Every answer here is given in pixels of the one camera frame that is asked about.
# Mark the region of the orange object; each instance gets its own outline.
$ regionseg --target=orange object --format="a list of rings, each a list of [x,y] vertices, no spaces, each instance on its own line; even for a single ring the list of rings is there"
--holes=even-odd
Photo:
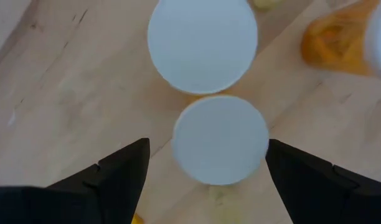
[[[375,35],[368,37],[368,32]],[[381,64],[377,68],[371,61],[381,63],[381,52],[376,50],[381,48],[379,36],[381,0],[361,0],[312,22],[304,34],[301,53],[314,67],[372,75],[381,71]]]
[[[223,90],[219,93],[210,94],[210,95],[189,95],[189,103],[193,103],[201,98],[205,98],[207,96],[219,96],[219,95],[232,95],[231,88]]]
[[[135,214],[131,224],[143,224],[143,219],[139,215]]]

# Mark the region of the white round lid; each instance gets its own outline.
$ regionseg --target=white round lid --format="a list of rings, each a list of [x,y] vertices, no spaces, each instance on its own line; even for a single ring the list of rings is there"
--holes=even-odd
[[[381,3],[373,12],[366,30],[365,57],[374,72],[381,76]]]
[[[194,179],[234,184],[265,158],[268,129],[261,113],[234,96],[206,97],[188,106],[174,127],[174,157]]]
[[[248,70],[257,24],[246,0],[160,0],[148,28],[153,64],[174,88],[222,91]]]

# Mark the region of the white cylindrical object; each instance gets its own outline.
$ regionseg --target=white cylindrical object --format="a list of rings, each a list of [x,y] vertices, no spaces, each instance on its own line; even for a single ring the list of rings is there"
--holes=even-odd
[[[265,120],[249,102],[210,96],[181,113],[171,145],[188,175],[205,184],[228,185],[258,168],[268,142]]]
[[[248,70],[257,24],[246,0],[161,0],[148,27],[153,64],[174,88],[220,92]]]
[[[381,3],[372,13],[365,33],[365,59],[381,77]]]

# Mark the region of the white container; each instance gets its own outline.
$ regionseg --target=white container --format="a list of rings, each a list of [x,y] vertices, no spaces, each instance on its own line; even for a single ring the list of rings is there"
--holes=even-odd
[[[248,70],[257,24],[246,0],[161,0],[148,27],[153,64],[174,88],[220,92]]]
[[[381,77],[381,3],[372,14],[365,36],[365,59]]]
[[[189,105],[174,127],[174,157],[194,179],[234,184],[265,158],[268,129],[261,113],[234,96],[210,96]]]

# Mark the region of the wooden surface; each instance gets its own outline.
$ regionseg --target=wooden surface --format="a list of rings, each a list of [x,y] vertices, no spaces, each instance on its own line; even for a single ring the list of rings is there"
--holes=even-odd
[[[381,181],[381,81],[303,63],[306,26],[340,0],[284,0],[257,12],[260,43],[229,91],[264,115],[270,135]],[[152,158],[138,205],[146,223],[212,223],[208,186],[171,156],[190,98],[151,63],[157,0],[43,0],[0,63],[0,185],[52,184],[141,137]],[[230,189],[241,223],[291,223],[266,164]]]
[[[0,0],[0,49],[21,21],[31,0]]]

